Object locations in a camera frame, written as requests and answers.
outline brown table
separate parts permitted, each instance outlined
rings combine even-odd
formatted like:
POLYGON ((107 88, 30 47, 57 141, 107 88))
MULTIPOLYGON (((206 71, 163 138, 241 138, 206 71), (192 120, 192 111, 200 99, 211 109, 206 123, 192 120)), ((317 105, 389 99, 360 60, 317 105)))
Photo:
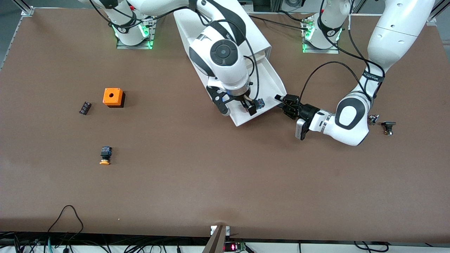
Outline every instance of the brown table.
MULTIPOLYGON (((353 18, 364 52, 377 19, 353 18)), ((303 54, 298 30, 255 22, 289 93, 329 60, 362 73, 343 54, 303 54)), ((95 11, 37 9, 0 72, 0 230, 46 231, 72 204, 90 233, 207 236, 222 222, 241 238, 449 242, 449 70, 436 27, 425 27, 371 110, 397 122, 393 136, 377 125, 358 147, 314 132, 302 142, 277 108, 240 127, 221 116, 173 16, 153 50, 117 50, 95 11), (125 108, 102 104, 106 87, 126 92, 125 108)), ((354 86, 328 65, 304 101, 334 110, 354 86)), ((69 210, 54 227, 78 229, 69 210)))

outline orange box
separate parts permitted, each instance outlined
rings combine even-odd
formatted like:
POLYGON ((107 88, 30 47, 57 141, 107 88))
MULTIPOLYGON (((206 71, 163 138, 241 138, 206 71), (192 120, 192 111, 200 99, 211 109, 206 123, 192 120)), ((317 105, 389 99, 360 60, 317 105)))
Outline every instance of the orange box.
POLYGON ((109 108, 123 108, 125 92, 120 88, 106 88, 103 94, 103 104, 109 108))

